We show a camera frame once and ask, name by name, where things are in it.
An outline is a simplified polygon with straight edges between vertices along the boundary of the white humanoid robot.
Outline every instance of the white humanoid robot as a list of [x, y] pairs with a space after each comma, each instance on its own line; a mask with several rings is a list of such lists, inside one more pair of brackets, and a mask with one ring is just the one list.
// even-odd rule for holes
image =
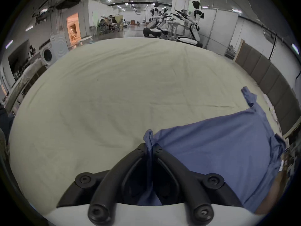
[[158, 9], [159, 2], [155, 2], [155, 7], [151, 11], [152, 13], [152, 21], [147, 25], [146, 28], [143, 29], [143, 35], [145, 37], [150, 37], [152, 35], [154, 38], [159, 38], [161, 34], [168, 34], [168, 30], [161, 29], [161, 27], [166, 23], [165, 18], [168, 17], [168, 14], [165, 12], [167, 9], [162, 12]]
[[204, 14], [200, 10], [200, 2], [193, 1], [194, 10], [192, 11], [191, 15], [188, 16], [187, 14], [177, 11], [177, 14], [172, 13], [175, 15], [178, 19], [181, 19], [185, 22], [185, 26], [187, 26], [191, 32], [192, 39], [185, 37], [185, 36], [178, 36], [177, 41], [182, 43], [188, 43], [197, 47], [203, 47], [203, 44], [200, 43], [200, 36], [198, 34], [198, 31], [200, 30], [200, 27], [198, 26], [199, 21], [201, 18], [204, 18]]

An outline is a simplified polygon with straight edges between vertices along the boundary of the ceiling light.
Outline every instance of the ceiling light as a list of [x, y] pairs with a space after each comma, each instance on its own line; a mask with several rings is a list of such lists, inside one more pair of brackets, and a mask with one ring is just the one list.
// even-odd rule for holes
[[10, 41], [10, 42], [5, 46], [5, 48], [7, 49], [12, 43], [13, 43], [13, 40]]
[[238, 9], [232, 9], [233, 12], [236, 12], [236, 13], [243, 13], [242, 11], [238, 10]]
[[299, 50], [298, 50], [297, 46], [294, 45], [294, 44], [292, 44], [292, 47], [293, 47], [293, 49], [296, 51], [296, 53], [299, 54]]
[[33, 25], [29, 26], [28, 28], [26, 28], [25, 32], [27, 32], [29, 29], [32, 29]]

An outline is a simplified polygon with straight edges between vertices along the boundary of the floor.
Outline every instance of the floor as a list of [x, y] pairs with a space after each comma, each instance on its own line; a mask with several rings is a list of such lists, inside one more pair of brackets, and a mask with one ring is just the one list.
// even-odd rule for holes
[[144, 25], [128, 25], [123, 31], [120, 32], [110, 32], [102, 35], [93, 36], [94, 41], [107, 40], [107, 39], [117, 39], [117, 38], [128, 38], [128, 37], [144, 37], [143, 29]]

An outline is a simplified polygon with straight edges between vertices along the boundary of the cable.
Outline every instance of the cable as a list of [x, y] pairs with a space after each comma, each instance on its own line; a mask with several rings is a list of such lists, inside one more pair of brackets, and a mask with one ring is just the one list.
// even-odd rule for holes
[[298, 79], [298, 77], [300, 76], [300, 74], [301, 74], [301, 70], [300, 70], [299, 74], [297, 75], [296, 79]]
[[272, 48], [272, 51], [271, 51], [271, 54], [270, 54], [270, 57], [269, 57], [269, 61], [271, 61], [272, 53], [273, 53], [273, 50], [274, 50], [275, 44], [276, 44], [276, 39], [277, 39], [277, 34], [275, 34], [274, 44], [273, 44], [273, 48]]
[[239, 36], [238, 36], [238, 39], [237, 39], [237, 42], [236, 42], [235, 47], [237, 46], [237, 43], [238, 43], [238, 41], [239, 41], [239, 37], [240, 37], [240, 34], [241, 34], [242, 29], [243, 29], [243, 24], [242, 24], [242, 26], [241, 26], [240, 33], [239, 33]]

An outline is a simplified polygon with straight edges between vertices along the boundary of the table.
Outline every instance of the table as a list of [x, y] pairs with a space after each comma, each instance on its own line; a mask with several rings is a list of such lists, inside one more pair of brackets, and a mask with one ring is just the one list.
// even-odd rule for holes
[[91, 41], [93, 41], [92, 36], [88, 36], [88, 37], [85, 37], [85, 38], [82, 38], [81, 40], [79, 40], [78, 45], [82, 45], [81, 42], [88, 40], [88, 39], [91, 39]]
[[185, 29], [187, 29], [187, 27], [186, 27], [185, 25], [181, 24], [181, 23], [177, 23], [177, 22], [168, 22], [168, 25], [167, 25], [167, 26], [168, 26], [168, 27], [167, 27], [168, 30], [169, 30], [169, 28], [170, 28], [170, 25], [171, 25], [171, 35], [173, 34], [174, 40], [177, 39], [178, 25], [184, 27], [184, 33], [185, 33]]

